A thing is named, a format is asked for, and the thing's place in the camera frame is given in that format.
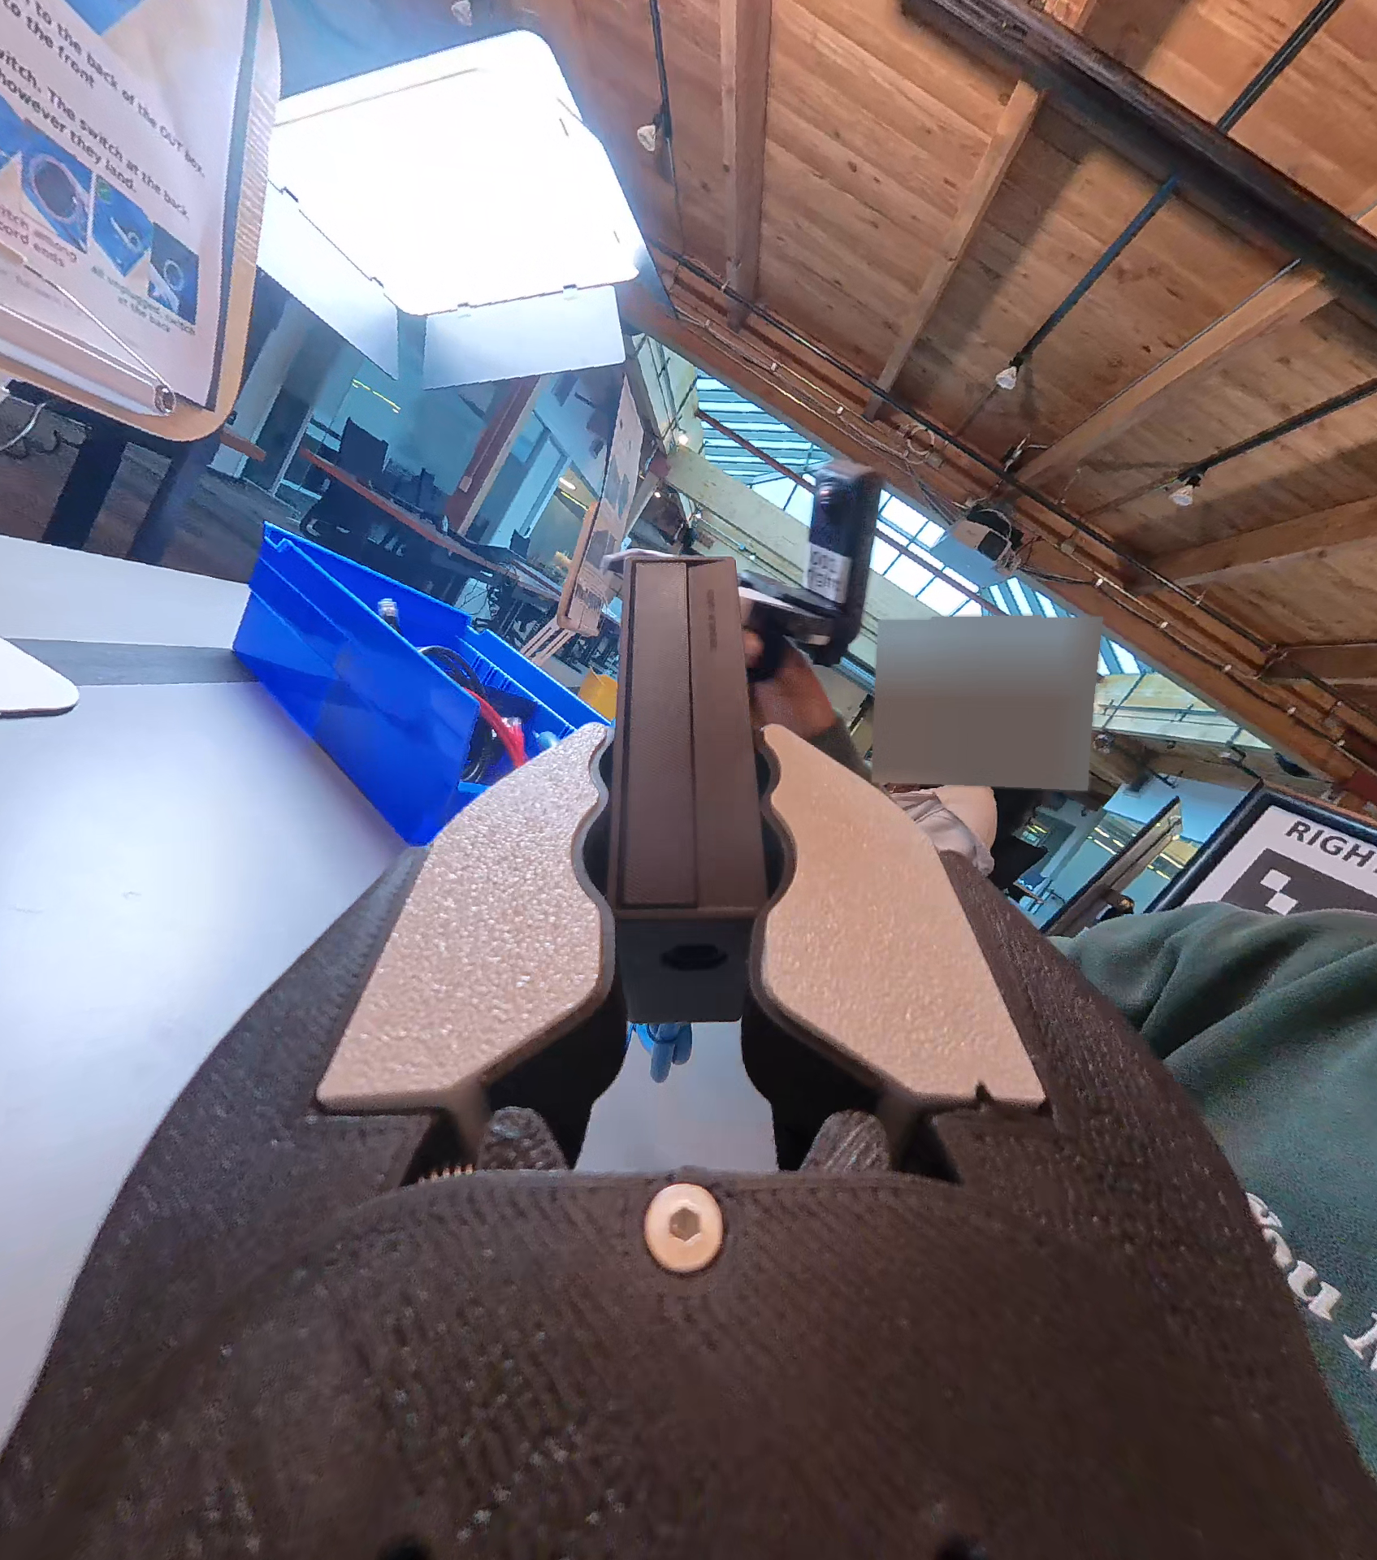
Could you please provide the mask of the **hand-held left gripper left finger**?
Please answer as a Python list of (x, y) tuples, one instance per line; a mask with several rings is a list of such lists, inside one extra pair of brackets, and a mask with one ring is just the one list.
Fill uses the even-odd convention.
[(611, 917), (581, 860), (610, 736), (582, 725), (430, 843), (317, 1082), (321, 1108), (438, 1110), (469, 1147), (491, 1115), (522, 1108), (559, 1165), (577, 1162), (620, 1071)]

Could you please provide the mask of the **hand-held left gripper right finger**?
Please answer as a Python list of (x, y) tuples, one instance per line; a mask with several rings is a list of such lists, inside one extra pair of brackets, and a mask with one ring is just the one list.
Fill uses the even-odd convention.
[(814, 744), (775, 725), (761, 744), (780, 866), (753, 928), (741, 1063), (771, 1110), (775, 1167), (798, 1168), (844, 1113), (873, 1120), (886, 1165), (943, 1162), (918, 1146), (943, 1115), (1037, 1120), (1047, 1089), (965, 905), (980, 874), (944, 866)]

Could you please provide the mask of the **black network switch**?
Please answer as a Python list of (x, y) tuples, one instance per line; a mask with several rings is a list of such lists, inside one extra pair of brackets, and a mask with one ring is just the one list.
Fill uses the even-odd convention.
[(725, 557), (629, 554), (607, 782), (603, 892), (624, 1016), (736, 1022), (782, 869), (764, 811)]

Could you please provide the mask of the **person's green sweatshirt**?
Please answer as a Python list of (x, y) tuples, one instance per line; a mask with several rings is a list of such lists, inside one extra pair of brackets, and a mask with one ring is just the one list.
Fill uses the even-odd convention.
[(1377, 913), (1180, 907), (1051, 944), (1193, 1099), (1377, 1482)]

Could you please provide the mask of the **blue plastic bin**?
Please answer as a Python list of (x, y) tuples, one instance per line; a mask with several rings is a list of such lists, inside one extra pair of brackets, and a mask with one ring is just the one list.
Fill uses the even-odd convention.
[(581, 699), (441, 600), (266, 525), (233, 652), (412, 847), (511, 770), (598, 723)]

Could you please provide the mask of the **white ceiling device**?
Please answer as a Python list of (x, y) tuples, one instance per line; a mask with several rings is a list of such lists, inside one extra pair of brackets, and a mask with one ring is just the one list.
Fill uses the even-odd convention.
[(1024, 551), (1024, 533), (1009, 509), (990, 499), (974, 501), (957, 510), (949, 535), (999, 575), (1014, 574)]

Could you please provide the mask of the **black tape strip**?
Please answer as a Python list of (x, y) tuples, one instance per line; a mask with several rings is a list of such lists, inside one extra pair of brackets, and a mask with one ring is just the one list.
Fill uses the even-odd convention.
[(230, 648), (220, 647), (64, 639), (11, 644), (79, 689), (227, 686), (254, 679)]

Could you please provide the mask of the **wooden sign board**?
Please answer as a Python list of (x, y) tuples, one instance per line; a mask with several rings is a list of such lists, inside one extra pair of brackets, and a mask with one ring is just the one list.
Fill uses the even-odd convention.
[(603, 569), (603, 561), (618, 553), (620, 541), (631, 527), (629, 515), (634, 512), (645, 424), (647, 418), (641, 418), (637, 401), (624, 379), (600, 492), (581, 525), (577, 551), (571, 559), (555, 614), (556, 627), (579, 639), (592, 639), (598, 634), (605, 606), (616, 590), (616, 579)]

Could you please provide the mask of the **wooden instruction sheet board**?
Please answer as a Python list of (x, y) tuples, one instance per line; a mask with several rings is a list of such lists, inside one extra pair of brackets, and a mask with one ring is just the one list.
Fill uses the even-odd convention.
[(262, 2), (0, 2), (0, 374), (189, 440), (244, 367)]

